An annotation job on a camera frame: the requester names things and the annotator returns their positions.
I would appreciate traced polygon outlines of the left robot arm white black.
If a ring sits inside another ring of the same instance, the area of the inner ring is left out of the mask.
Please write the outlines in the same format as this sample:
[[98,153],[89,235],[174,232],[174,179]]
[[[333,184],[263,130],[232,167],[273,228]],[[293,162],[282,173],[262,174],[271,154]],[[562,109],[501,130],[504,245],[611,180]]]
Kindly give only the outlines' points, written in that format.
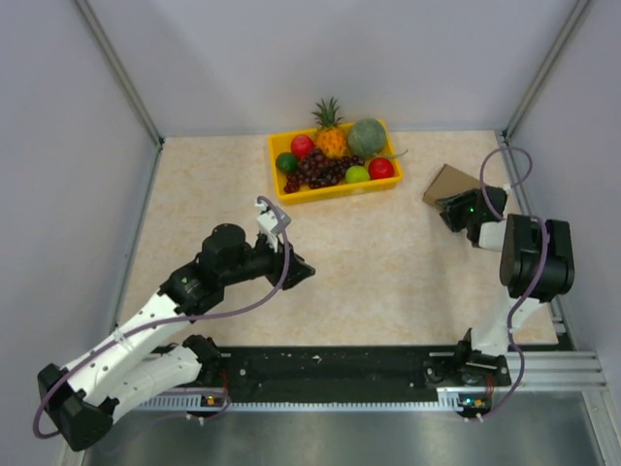
[[37,375],[40,414],[48,415],[73,451],[98,443],[125,414],[177,385],[206,385],[219,376],[214,343],[193,336],[160,359],[148,355],[190,324],[212,319],[226,287],[265,278],[274,291],[314,276],[285,229],[264,227],[250,245],[236,224],[218,225],[195,258],[174,271],[147,303],[79,358]]

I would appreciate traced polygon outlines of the brown cardboard box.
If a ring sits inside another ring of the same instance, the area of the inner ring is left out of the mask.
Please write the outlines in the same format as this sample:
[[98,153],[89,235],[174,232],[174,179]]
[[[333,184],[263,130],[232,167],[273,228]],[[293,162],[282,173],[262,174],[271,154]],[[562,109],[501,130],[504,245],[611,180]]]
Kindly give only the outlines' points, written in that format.
[[479,179],[449,164],[444,164],[423,193],[422,201],[439,210],[438,201],[479,188]]

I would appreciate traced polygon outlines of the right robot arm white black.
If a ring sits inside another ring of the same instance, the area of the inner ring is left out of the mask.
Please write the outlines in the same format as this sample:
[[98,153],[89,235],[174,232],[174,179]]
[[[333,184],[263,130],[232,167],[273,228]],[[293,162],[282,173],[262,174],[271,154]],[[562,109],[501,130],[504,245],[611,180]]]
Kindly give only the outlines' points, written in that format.
[[485,356],[506,354],[510,338],[533,312],[568,293],[574,282],[570,224],[507,214],[507,199],[506,189],[487,186],[436,201],[451,231],[464,230],[473,247],[500,255],[499,301],[480,325],[468,330],[469,350],[452,361],[455,377],[466,384],[483,378],[489,369]]

